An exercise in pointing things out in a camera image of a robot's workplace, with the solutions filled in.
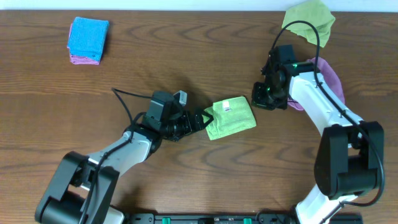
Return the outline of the black mounting rail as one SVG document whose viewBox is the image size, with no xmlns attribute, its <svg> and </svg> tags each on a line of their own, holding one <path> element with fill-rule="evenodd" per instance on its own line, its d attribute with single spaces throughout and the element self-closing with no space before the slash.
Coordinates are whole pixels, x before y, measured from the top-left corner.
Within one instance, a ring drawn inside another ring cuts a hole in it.
<svg viewBox="0 0 398 224">
<path fill-rule="evenodd" d="M 135 213 L 128 215 L 126 224 L 300 224 L 300 223 L 327 223 L 327 224 L 363 224 L 363 218 L 357 214 L 334 215 L 331 218 L 308 217 L 295 210 L 289 213 L 261 212 L 257 215 L 156 215 L 153 213 Z"/>
</svg>

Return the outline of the crumpled purple cloth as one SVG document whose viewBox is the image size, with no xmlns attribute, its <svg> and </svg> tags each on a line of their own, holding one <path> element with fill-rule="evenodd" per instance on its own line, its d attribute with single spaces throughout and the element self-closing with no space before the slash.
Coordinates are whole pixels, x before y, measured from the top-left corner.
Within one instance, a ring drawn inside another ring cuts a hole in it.
<svg viewBox="0 0 398 224">
<path fill-rule="evenodd" d="M 315 63 L 315 58 L 308 59 L 307 61 Z M 324 80 L 326 81 L 326 84 L 329 86 L 331 91 L 340 99 L 343 104 L 345 104 L 343 88 L 336 72 L 332 69 L 329 63 L 321 57 L 318 58 L 317 67 L 320 70 L 320 73 L 323 75 Z M 297 101 L 291 98 L 289 98 L 287 104 L 297 111 L 304 110 L 304 108 Z"/>
</svg>

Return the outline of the crumpled olive green cloth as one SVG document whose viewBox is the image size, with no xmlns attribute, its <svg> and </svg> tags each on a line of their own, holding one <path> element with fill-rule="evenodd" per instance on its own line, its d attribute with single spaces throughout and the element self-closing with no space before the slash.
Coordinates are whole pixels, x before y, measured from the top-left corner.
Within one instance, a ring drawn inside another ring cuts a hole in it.
<svg viewBox="0 0 398 224">
<path fill-rule="evenodd" d="M 306 21 L 311 23 L 318 32 L 320 47 L 325 47 L 330 38 L 331 27 L 335 20 L 329 8 L 322 1 L 310 0 L 289 8 L 285 13 L 282 27 L 285 27 L 293 21 Z M 306 24 L 296 23 L 289 26 L 287 30 L 306 38 L 311 44 L 317 44 L 316 34 L 313 29 Z"/>
</svg>

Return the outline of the light green cloth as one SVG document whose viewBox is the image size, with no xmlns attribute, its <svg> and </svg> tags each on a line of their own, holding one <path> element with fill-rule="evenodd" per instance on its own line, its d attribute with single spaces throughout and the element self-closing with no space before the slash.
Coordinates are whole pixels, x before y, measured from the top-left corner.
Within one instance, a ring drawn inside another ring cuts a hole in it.
<svg viewBox="0 0 398 224">
<path fill-rule="evenodd" d="M 244 96 L 213 103 L 205 112 L 214 120 L 206 127 L 211 141 L 256 127 L 252 109 Z"/>
</svg>

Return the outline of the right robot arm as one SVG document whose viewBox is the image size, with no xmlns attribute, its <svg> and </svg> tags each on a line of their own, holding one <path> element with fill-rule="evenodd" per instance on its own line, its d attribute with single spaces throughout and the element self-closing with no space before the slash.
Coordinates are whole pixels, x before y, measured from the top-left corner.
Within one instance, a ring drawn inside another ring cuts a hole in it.
<svg viewBox="0 0 398 224">
<path fill-rule="evenodd" d="M 337 217 L 345 205 L 385 184 L 384 130 L 365 122 L 333 93 L 313 62 L 296 60 L 291 45 L 273 47 L 256 82 L 251 104 L 265 110 L 301 105 L 321 135 L 314 165 L 315 186 L 289 214 L 276 214 L 271 223 L 359 223 L 356 217 Z"/>
</svg>

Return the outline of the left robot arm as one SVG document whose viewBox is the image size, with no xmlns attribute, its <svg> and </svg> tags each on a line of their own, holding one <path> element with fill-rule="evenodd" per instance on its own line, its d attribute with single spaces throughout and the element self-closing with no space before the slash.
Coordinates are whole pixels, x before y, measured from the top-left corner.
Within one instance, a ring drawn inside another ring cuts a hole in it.
<svg viewBox="0 0 398 224">
<path fill-rule="evenodd" d="M 111 206 L 118 179 L 144 162 L 163 140 L 181 138 L 205 129 L 213 116 L 203 109 L 185 110 L 187 94 L 155 91 L 146 112 L 130 116 L 119 140 L 88 155 L 66 154 L 55 171 L 36 211 L 39 223 L 126 223 L 125 213 Z"/>
</svg>

